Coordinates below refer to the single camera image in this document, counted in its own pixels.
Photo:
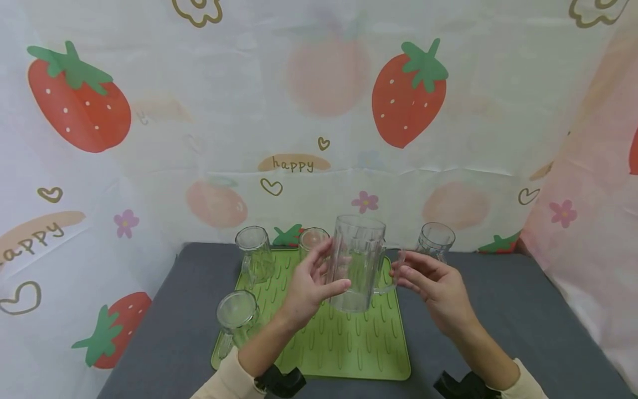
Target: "strawberry print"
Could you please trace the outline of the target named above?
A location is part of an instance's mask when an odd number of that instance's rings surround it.
[[[304,232],[305,229],[301,228],[301,223],[290,227],[288,231],[283,232],[279,227],[275,227],[275,231],[277,232],[277,238],[272,242],[273,245],[285,245],[285,246],[299,246],[299,236]]]
[[[435,58],[440,39],[427,52],[406,41],[404,54],[381,69],[372,89],[372,113],[381,138],[405,148],[432,123],[445,99],[448,72]]]
[[[81,61],[72,42],[66,54],[30,46],[33,96],[53,129],[73,146],[100,153],[120,144],[131,127],[131,107],[113,78]]]
[[[145,292],[134,292],[110,308],[102,306],[93,335],[74,343],[71,348],[86,348],[88,367],[115,367],[150,305],[151,299]]]
[[[477,251],[480,253],[512,253],[516,247],[521,232],[509,236],[507,238],[501,238],[501,236],[494,236],[494,242],[488,245],[480,247]]]
[[[636,130],[634,141],[629,149],[629,174],[638,176],[638,130]]]

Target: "glass cup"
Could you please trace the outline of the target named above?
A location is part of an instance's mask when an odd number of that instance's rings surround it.
[[[268,281],[275,273],[268,233],[263,227],[249,226],[237,233],[235,244],[244,251],[241,269],[249,278],[249,287]]]
[[[299,236],[299,262],[304,260],[314,247],[328,238],[330,238],[330,234],[319,227],[310,227],[302,231]]]
[[[385,242],[384,223],[359,215],[338,216],[333,237],[327,283],[347,278],[352,284],[328,303],[341,312],[365,312],[373,295],[396,288],[396,279],[390,279],[382,270],[386,250],[400,250],[399,264],[405,261],[405,252],[400,246]]]
[[[233,346],[241,348],[259,331],[259,306],[255,296],[245,290],[231,292],[217,306],[217,321],[223,336],[219,343],[219,359],[224,359]]]
[[[445,255],[452,248],[455,240],[456,235],[452,229],[442,223],[429,222],[421,227],[421,234],[417,241],[417,252],[425,253],[447,263]]]

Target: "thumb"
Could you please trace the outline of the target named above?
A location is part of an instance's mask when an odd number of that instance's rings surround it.
[[[399,268],[399,274],[401,277],[416,285],[421,292],[428,297],[436,297],[435,291],[439,288],[437,283],[425,277],[420,272],[412,269],[410,266],[403,265]]]
[[[343,294],[350,288],[351,284],[352,282],[350,280],[348,280],[347,278],[344,278],[342,280],[337,280],[330,284],[322,285],[317,290],[320,300],[325,301],[326,299],[332,298],[333,296]]]

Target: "pink curtain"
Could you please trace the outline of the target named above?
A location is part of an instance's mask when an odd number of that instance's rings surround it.
[[[521,234],[638,392],[638,8],[628,7]]]

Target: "orange peach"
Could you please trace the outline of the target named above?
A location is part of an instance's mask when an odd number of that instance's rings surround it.
[[[460,181],[438,187],[423,205],[424,222],[439,222],[452,230],[463,230],[483,222],[489,214],[489,199],[478,189]]]
[[[318,116],[348,112],[366,86],[368,56],[358,40],[338,35],[299,45],[288,60],[288,91],[303,109]]]
[[[246,203],[235,190],[203,180],[186,190],[186,203],[199,220],[217,229],[237,227],[248,216]]]

